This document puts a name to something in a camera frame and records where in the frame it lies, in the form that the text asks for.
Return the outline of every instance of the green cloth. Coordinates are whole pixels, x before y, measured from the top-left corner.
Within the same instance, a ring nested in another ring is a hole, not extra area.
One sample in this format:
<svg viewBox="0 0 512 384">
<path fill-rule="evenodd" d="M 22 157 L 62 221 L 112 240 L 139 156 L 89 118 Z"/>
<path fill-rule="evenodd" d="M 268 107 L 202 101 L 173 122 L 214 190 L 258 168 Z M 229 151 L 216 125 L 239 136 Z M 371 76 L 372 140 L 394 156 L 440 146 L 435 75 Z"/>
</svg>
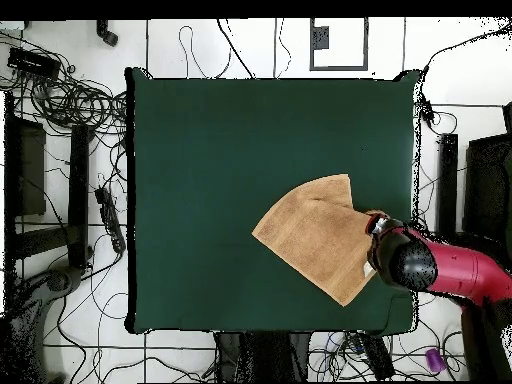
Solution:
<svg viewBox="0 0 512 384">
<path fill-rule="evenodd" d="M 408 220 L 417 77 L 151 80 L 134 69 L 135 331 L 408 331 L 407 290 L 375 277 L 341 307 L 251 232 L 294 187 L 344 173 L 355 209 Z"/>
</svg>

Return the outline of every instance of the brown towel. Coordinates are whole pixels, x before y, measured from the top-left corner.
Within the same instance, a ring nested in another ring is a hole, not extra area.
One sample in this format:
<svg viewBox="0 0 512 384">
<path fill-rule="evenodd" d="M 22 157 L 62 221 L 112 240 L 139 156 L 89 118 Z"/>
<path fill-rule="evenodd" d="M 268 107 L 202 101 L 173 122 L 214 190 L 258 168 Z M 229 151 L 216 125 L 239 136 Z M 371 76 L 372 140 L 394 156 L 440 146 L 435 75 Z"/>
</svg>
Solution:
<svg viewBox="0 0 512 384">
<path fill-rule="evenodd" d="M 302 184 L 282 197 L 252 235 L 342 306 L 375 274 L 366 266 L 369 215 L 352 209 L 348 175 Z"/>
</svg>

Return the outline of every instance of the cable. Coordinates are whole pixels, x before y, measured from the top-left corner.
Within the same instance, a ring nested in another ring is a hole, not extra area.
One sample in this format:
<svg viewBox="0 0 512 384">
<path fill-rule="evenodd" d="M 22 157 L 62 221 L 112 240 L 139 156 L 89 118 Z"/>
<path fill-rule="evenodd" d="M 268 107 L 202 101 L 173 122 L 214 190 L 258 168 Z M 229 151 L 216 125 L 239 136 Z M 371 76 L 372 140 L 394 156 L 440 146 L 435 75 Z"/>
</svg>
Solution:
<svg viewBox="0 0 512 384">
<path fill-rule="evenodd" d="M 430 131 L 432 131 L 434 134 L 437 134 L 439 136 L 442 136 L 444 134 L 453 134 L 455 132 L 455 130 L 457 129 L 457 124 L 458 124 L 458 121 L 457 121 L 457 117 L 453 114 L 453 113 L 450 113 L 450 112 L 438 112 L 438 111 L 432 111 L 434 116 L 437 114 L 439 116 L 439 122 L 437 124 L 435 124 L 434 122 L 430 122 L 430 120 L 426 119 L 425 122 L 427 123 L 427 127 L 430 129 Z M 448 116 L 451 116 L 454 120 L 455 120 L 455 125 L 453 126 L 453 129 L 448 132 L 448 133 L 438 133 L 436 130 L 434 130 L 432 128 L 432 125 L 434 126 L 437 126 L 441 123 L 441 114 L 443 115 L 448 115 Z"/>
<path fill-rule="evenodd" d="M 448 361 L 447 361 L 448 356 L 446 355 L 446 352 L 447 352 L 447 351 L 446 351 L 446 342 L 448 341 L 448 339 L 449 339 L 450 337 L 453 337 L 453 336 L 455 336 L 455 335 L 457 335 L 457 334 L 462 334 L 462 331 L 454 331 L 454 332 L 452 332 L 452 333 L 448 334 L 448 335 L 444 338 L 444 340 L 443 340 L 443 345 L 442 345 L 442 353 L 443 353 L 443 359 L 444 359 L 444 362 L 445 362 L 445 364 L 446 364 L 446 370 L 448 371 L 448 374 L 450 375 L 450 377 L 451 377 L 451 379 L 452 379 L 453 381 L 457 381 L 457 379 L 456 379 L 456 378 L 455 378 L 455 376 L 452 374 L 452 369 L 451 369 L 451 367 L 450 367 L 450 365 L 448 364 Z"/>
<path fill-rule="evenodd" d="M 231 42 L 231 40 L 229 39 L 228 35 L 224 32 L 224 29 L 222 28 L 222 25 L 220 24 L 220 20 L 217 19 L 217 26 L 219 27 L 220 29 L 220 32 L 222 32 L 222 35 L 224 35 L 224 37 L 226 38 L 227 42 L 229 43 L 229 46 L 231 47 L 231 50 L 233 50 L 233 52 L 235 53 L 236 57 L 238 58 L 238 60 L 240 61 L 240 63 L 242 64 L 242 66 L 244 67 L 244 69 L 247 71 L 247 73 L 249 74 L 249 76 L 254 79 L 254 75 L 251 73 L 251 71 L 249 71 L 249 68 L 247 68 L 247 66 L 245 65 L 244 61 L 242 60 L 242 58 L 240 57 L 240 55 L 238 54 L 238 52 L 236 51 L 236 49 L 233 47 L 233 43 Z"/>
<path fill-rule="evenodd" d="M 144 363 L 145 361 L 157 361 L 159 364 L 163 365 L 164 367 L 172 370 L 172 371 L 176 371 L 176 372 L 180 372 L 182 373 L 184 376 L 187 376 L 188 378 L 190 378 L 192 381 L 196 381 L 196 382 L 199 382 L 199 383 L 206 383 L 206 381 L 204 380 L 201 380 L 201 376 L 195 372 L 187 372 L 187 371 L 184 371 L 182 369 L 179 369 L 179 368 L 176 368 L 176 367 L 173 367 L 172 365 L 168 365 L 166 364 L 164 361 L 162 361 L 161 359 L 159 358 L 156 358 L 154 356 L 148 356 L 145 360 L 141 360 L 141 361 L 138 361 L 138 362 L 135 362 L 133 364 L 130 364 L 130 365 L 120 365 L 120 366 L 117 366 L 117 367 L 114 367 L 114 368 L 111 368 L 107 374 L 105 375 L 105 377 L 101 380 L 101 384 L 105 384 L 105 381 L 107 380 L 108 376 L 114 372 L 115 370 L 122 370 L 122 369 L 127 369 L 127 368 L 132 368 L 132 367 L 135 367 L 137 365 L 140 365 L 142 363 Z"/>
<path fill-rule="evenodd" d="M 113 267 L 115 264 L 117 264 L 117 263 L 121 260 L 121 258 L 122 258 L 122 255 L 118 255 L 118 256 L 116 257 L 116 259 L 114 260 L 114 262 L 112 262 L 110 265 L 108 265 L 108 266 L 106 266 L 106 267 L 104 267 L 104 268 L 102 268 L 102 269 L 100 269 L 100 270 L 98 270 L 98 271 L 96 271 L 96 272 L 92 273 L 91 275 L 97 275 L 97 274 L 99 274 L 100 272 L 103 272 L 103 271 L 105 271 L 106 269 L 109 269 L 109 268 Z M 88 276 L 86 276 L 86 277 L 82 277 L 81 281 L 84 281 L 84 280 L 86 280 L 87 278 L 90 278 L 90 277 L 91 277 L 91 275 L 88 275 Z M 103 277 L 103 279 L 102 279 L 102 280 L 101 280 L 101 281 L 96 285 L 96 287 L 94 288 L 94 291 L 95 291 L 95 290 L 97 290 L 97 288 L 100 286 L 100 284 L 103 282 L 103 280 L 104 280 L 104 279 L 105 279 L 105 276 L 104 276 L 104 277 Z M 68 318 L 69 318 L 69 317 L 70 317 L 74 312 L 76 312 L 76 310 L 77 310 L 78 308 L 80 308 L 80 306 L 82 306 L 82 305 L 85 303 L 85 301 L 86 301 L 87 299 L 89 299 L 89 297 L 91 297 L 91 294 L 89 294 L 89 295 L 88 295 L 84 300 L 82 300 L 82 302 L 81 302 L 81 303 L 80 303 L 80 304 L 79 304 L 75 309 L 73 309 L 73 310 L 72 310 L 68 315 L 66 315 L 66 317 L 61 321 L 61 324 L 62 324 L 66 319 L 68 319 Z M 56 328 L 57 328 L 57 326 L 53 327 L 50 331 L 48 331 L 48 332 L 44 335 L 43 340 L 44 340 L 44 339 L 46 339 L 46 337 L 48 337 L 48 335 L 49 335 L 51 332 L 53 332 Z"/>
<path fill-rule="evenodd" d="M 288 68 L 290 67 L 290 63 L 291 63 L 291 61 L 292 61 L 292 54 L 290 53 L 290 50 L 288 50 L 288 49 L 286 48 L 286 46 L 283 44 L 283 40 L 281 40 L 281 33 L 283 32 L 283 25 L 284 25 L 284 18 L 283 18 L 283 20 L 281 21 L 281 29 L 279 30 L 279 43 L 281 44 L 281 46 L 283 46 L 283 49 L 285 49 L 285 50 L 286 50 L 286 53 L 288 53 L 288 63 L 286 64 L 286 68 L 285 68 L 283 71 L 281 71 L 281 72 L 279 73 L 279 75 L 277 76 L 277 78 L 280 78 L 280 77 L 281 77 L 281 75 L 282 75 L 284 72 L 286 72 L 286 71 L 288 70 Z"/>
<path fill-rule="evenodd" d="M 201 69 L 201 66 L 199 66 L 199 63 L 197 62 L 196 56 L 194 54 L 194 48 L 193 48 L 194 30 L 189 25 L 183 25 L 180 28 L 180 31 L 178 33 L 178 40 L 179 40 L 179 42 L 181 44 L 181 48 L 183 49 L 183 53 L 185 53 L 185 61 L 186 61 L 186 64 L 187 64 L 187 78 L 188 78 L 188 75 L 189 75 L 189 71 L 188 71 L 188 53 L 187 53 L 187 50 L 185 49 L 185 46 L 183 45 L 183 41 L 181 40 L 181 31 L 183 31 L 183 29 L 185 29 L 185 28 L 190 29 L 190 32 L 191 32 L 191 34 L 190 34 L 190 52 L 192 54 L 192 58 L 194 59 L 194 63 L 196 64 L 197 68 L 199 69 L 199 72 L 201 72 L 201 75 L 204 78 L 208 78 L 206 76 L 206 74 L 203 72 L 203 70 Z M 217 74 L 214 78 L 220 78 L 228 70 L 229 65 L 231 64 L 231 52 L 232 52 L 232 49 L 230 47 L 230 49 L 229 49 L 229 56 L 228 56 L 228 63 L 226 64 L 224 69 L 219 74 Z"/>
<path fill-rule="evenodd" d="M 66 309 L 66 304 L 67 304 L 67 296 L 64 296 L 64 303 L 62 305 L 62 310 L 60 311 L 60 314 L 59 314 L 59 317 L 57 318 L 57 328 L 59 330 L 59 333 L 60 335 L 68 342 L 68 343 L 71 343 L 73 345 L 75 345 L 76 347 L 78 347 L 82 353 L 84 354 L 84 358 L 82 359 L 82 363 L 80 364 L 80 366 L 76 369 L 75 373 L 73 374 L 73 377 L 71 377 L 71 380 L 69 381 L 69 384 L 73 384 L 73 380 L 75 379 L 75 377 L 77 376 L 78 372 L 82 369 L 82 367 L 84 366 L 85 364 L 85 360 L 87 359 L 87 352 L 85 351 L 85 349 L 80 346 L 78 343 L 76 343 L 74 340 L 71 340 L 68 336 L 66 336 L 64 334 L 64 332 L 62 331 L 62 329 L 60 328 L 60 324 L 61 324 L 61 318 L 62 318 L 62 315 L 64 314 L 64 310 Z"/>
</svg>

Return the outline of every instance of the black cable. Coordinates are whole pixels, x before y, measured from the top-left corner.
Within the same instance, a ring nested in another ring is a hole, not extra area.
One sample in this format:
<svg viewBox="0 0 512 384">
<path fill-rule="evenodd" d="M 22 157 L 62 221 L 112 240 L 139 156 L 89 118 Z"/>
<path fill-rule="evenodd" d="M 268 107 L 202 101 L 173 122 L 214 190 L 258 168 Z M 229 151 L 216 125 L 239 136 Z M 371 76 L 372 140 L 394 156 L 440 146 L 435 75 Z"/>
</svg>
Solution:
<svg viewBox="0 0 512 384">
<path fill-rule="evenodd" d="M 97 275 L 97 274 L 99 274 L 100 272 L 103 272 L 103 271 L 105 271 L 106 269 L 109 269 L 109 268 L 113 267 L 115 264 L 117 264 L 117 263 L 121 260 L 121 258 L 122 258 L 122 255 L 118 255 L 118 256 L 116 257 L 116 259 L 114 260 L 114 262 L 112 262 L 110 265 L 108 265 L 108 266 L 106 266 L 106 267 L 104 267 L 104 268 L 102 268 L 102 269 L 100 269 L 100 270 L 98 270 L 98 271 L 96 271 L 96 272 L 92 273 L 91 275 Z M 81 281 L 86 280 L 86 279 L 87 279 L 87 278 L 89 278 L 91 275 L 88 275 L 88 276 L 86 276 L 86 277 L 82 277 Z M 105 277 L 103 277 L 103 279 L 102 279 L 102 280 L 101 280 L 101 281 L 96 285 L 96 287 L 94 288 L 94 290 L 97 290 L 97 288 L 98 288 L 98 287 L 100 286 L 100 284 L 103 282 L 104 278 L 105 278 Z M 72 314 L 73 314 L 73 313 L 74 313 L 78 308 L 80 308 L 80 306 L 82 306 L 82 305 L 85 303 L 85 301 L 86 301 L 87 299 L 89 299 L 89 297 L 91 297 L 91 295 L 90 295 L 90 294 L 89 294 L 89 295 L 88 295 L 84 300 L 82 300 L 82 302 L 81 302 L 77 307 L 75 307 L 75 309 L 73 309 L 73 310 L 72 310 L 68 315 L 66 315 L 66 317 L 61 321 L 61 323 L 63 323 L 63 322 L 64 322 L 66 319 L 68 319 L 68 318 L 69 318 L 69 317 L 70 317 L 70 316 L 71 316 L 71 315 L 72 315 Z M 46 337 L 48 337 L 48 335 L 49 335 L 51 332 L 53 332 L 56 328 L 57 328 L 57 326 L 53 327 L 50 331 L 48 331 L 48 332 L 44 335 L 43 340 L 44 340 L 44 339 L 46 339 Z"/>
<path fill-rule="evenodd" d="M 183 29 L 185 28 L 188 28 L 191 32 L 191 35 L 190 35 L 190 52 L 192 54 L 192 59 L 194 59 L 194 63 L 196 64 L 197 68 L 199 69 L 199 71 L 201 72 L 201 75 L 204 77 L 204 78 L 208 78 L 206 76 L 206 74 L 203 72 L 203 70 L 201 69 L 201 66 L 199 66 L 199 62 L 197 61 L 196 59 L 196 56 L 194 54 L 194 47 L 193 47 L 193 40 L 194 40 L 194 30 L 192 29 L 192 27 L 190 27 L 189 25 L 183 25 L 179 32 L 178 32 L 178 41 L 179 43 L 181 44 L 181 48 L 183 49 L 183 53 L 185 53 L 185 62 L 187 64 L 187 78 L 189 76 L 189 70 L 188 70 L 188 53 L 187 53 L 187 50 L 185 49 L 185 46 L 183 45 L 183 41 L 181 41 L 181 31 L 183 31 Z M 222 75 L 224 75 L 224 73 L 228 70 L 229 68 L 229 65 L 231 64 L 231 52 L 232 52 L 232 49 L 231 49 L 231 46 L 229 48 L 229 56 L 228 56 L 228 63 L 226 64 L 226 66 L 224 67 L 224 69 L 215 76 L 215 78 L 220 78 Z"/>
<path fill-rule="evenodd" d="M 446 355 L 446 352 L 447 352 L 447 351 L 446 351 L 446 342 L 448 341 L 448 339 L 449 339 L 450 337 L 453 337 L 453 336 L 455 336 L 455 335 L 457 335 L 457 334 L 462 334 L 462 331 L 454 331 L 454 332 L 452 332 L 452 333 L 448 334 L 448 335 L 444 338 L 444 340 L 443 340 L 443 345 L 442 345 L 442 354 L 443 354 L 444 362 L 445 362 L 445 364 L 446 364 L 446 370 L 448 371 L 448 374 L 450 375 L 450 377 L 451 377 L 451 379 L 452 379 L 453 381 L 457 381 L 457 379 L 456 379 L 456 378 L 455 378 L 455 376 L 452 374 L 452 369 L 451 369 L 451 367 L 450 367 L 450 365 L 448 364 L 448 361 L 447 361 L 448 356 Z"/>
<path fill-rule="evenodd" d="M 228 35 L 224 32 L 224 29 L 222 28 L 222 25 L 220 24 L 220 20 L 217 19 L 217 26 L 219 27 L 220 29 L 220 32 L 222 32 L 222 35 L 224 35 L 224 37 L 226 38 L 227 42 L 229 43 L 229 46 L 231 47 L 231 50 L 233 50 L 233 52 L 235 53 L 236 57 L 238 58 L 238 60 L 240 61 L 240 63 L 242 64 L 242 66 L 244 67 L 244 69 L 247 71 L 247 73 L 249 74 L 249 76 L 254 79 L 254 75 L 251 73 L 251 71 L 249 71 L 249 68 L 247 68 L 247 66 L 245 65 L 244 61 L 242 60 L 242 58 L 240 57 L 240 55 L 238 54 L 238 52 L 236 51 L 235 47 L 233 46 L 233 43 L 231 42 L 231 40 L 229 39 Z"/>
<path fill-rule="evenodd" d="M 59 314 L 59 317 L 57 318 L 57 328 L 59 330 L 59 333 L 60 335 L 68 342 L 68 343 L 71 343 L 72 345 L 75 345 L 76 347 L 78 347 L 82 353 L 84 354 L 84 358 L 82 359 L 82 363 L 80 364 L 80 366 L 76 369 L 75 373 L 73 374 L 73 377 L 71 377 L 71 380 L 69 381 L 69 384 L 73 384 L 73 380 L 75 379 L 75 377 L 77 376 L 77 374 L 79 373 L 79 371 L 82 369 L 82 367 L 84 366 L 85 364 L 85 360 L 87 359 L 87 352 L 85 351 L 85 349 L 80 346 L 78 343 L 76 343 L 74 340 L 71 340 L 68 336 L 66 336 L 64 334 L 64 332 L 62 331 L 62 329 L 60 328 L 60 324 L 61 324 L 61 319 L 62 319 L 62 315 L 64 314 L 64 310 L 66 309 L 66 304 L 67 304 L 67 296 L 64 296 L 64 303 L 62 305 L 62 310 L 60 311 L 60 314 Z"/>
<path fill-rule="evenodd" d="M 101 380 L 101 384 L 105 384 L 105 381 L 107 380 L 108 376 L 114 372 L 115 370 L 122 370 L 122 369 L 127 369 L 127 368 L 133 368 L 137 365 L 140 365 L 142 363 L 144 363 L 145 361 L 149 361 L 149 360 L 152 360 L 152 361 L 157 361 L 158 363 L 160 363 L 161 365 L 163 365 L 164 367 L 172 370 L 172 371 L 176 371 L 176 372 L 180 372 L 182 373 L 184 376 L 187 376 L 188 378 L 190 378 L 192 381 L 197 381 L 199 383 L 206 383 L 206 381 L 204 380 L 201 380 L 201 376 L 195 372 L 187 372 L 187 371 L 184 371 L 182 369 L 179 369 L 179 368 L 176 368 L 176 367 L 173 367 L 172 365 L 168 365 L 166 364 L 164 361 L 162 361 L 161 359 L 159 358 L 156 358 L 154 356 L 148 356 L 145 360 L 142 359 L 141 361 L 138 361 L 138 362 L 135 362 L 133 364 L 130 364 L 130 365 L 120 365 L 120 366 L 117 366 L 117 367 L 114 367 L 114 368 L 111 368 L 107 374 L 105 374 L 105 377 Z"/>
<path fill-rule="evenodd" d="M 286 48 L 286 46 L 283 44 L 283 40 L 281 39 L 281 33 L 283 32 L 283 26 L 284 26 L 284 18 L 281 21 L 281 29 L 279 30 L 279 43 L 281 44 L 283 49 L 286 50 L 286 53 L 288 53 L 288 63 L 286 64 L 286 68 L 283 71 L 279 72 L 279 75 L 277 76 L 277 78 L 280 78 L 281 75 L 288 70 L 288 68 L 290 67 L 290 63 L 292 62 L 292 54 L 290 53 L 290 50 L 288 50 Z"/>
</svg>

